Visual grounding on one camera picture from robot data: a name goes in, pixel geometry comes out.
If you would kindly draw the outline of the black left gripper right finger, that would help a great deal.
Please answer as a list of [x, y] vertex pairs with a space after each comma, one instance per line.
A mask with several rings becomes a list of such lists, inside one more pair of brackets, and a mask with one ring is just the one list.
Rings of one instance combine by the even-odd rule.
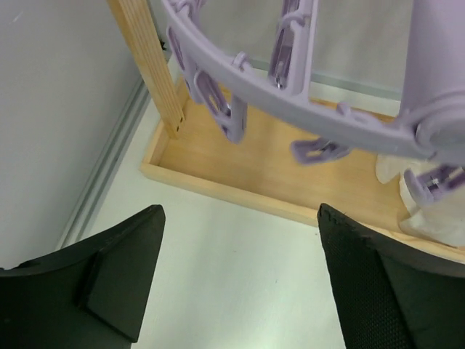
[[463, 348], [464, 264], [414, 249], [327, 204], [318, 228], [346, 348]]

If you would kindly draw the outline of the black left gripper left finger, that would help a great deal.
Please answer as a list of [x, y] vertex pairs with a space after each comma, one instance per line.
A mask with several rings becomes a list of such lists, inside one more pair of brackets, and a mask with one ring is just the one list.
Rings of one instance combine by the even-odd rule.
[[130, 348], [140, 337], [166, 215], [151, 205], [1, 271], [3, 348]]

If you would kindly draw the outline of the purple round clip hanger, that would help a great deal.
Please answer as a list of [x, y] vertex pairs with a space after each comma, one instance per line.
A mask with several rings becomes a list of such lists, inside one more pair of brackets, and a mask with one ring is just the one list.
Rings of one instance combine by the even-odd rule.
[[285, 1], [267, 76], [247, 54], [226, 55], [199, 27], [202, 1], [165, 1], [166, 33], [188, 92], [205, 105], [226, 138], [239, 143], [247, 108], [317, 135], [291, 144], [304, 165], [334, 161], [355, 148], [439, 166], [404, 178], [412, 196], [433, 202], [464, 185], [464, 3], [415, 1], [403, 95], [391, 123], [346, 103], [330, 110], [310, 101], [316, 1]]

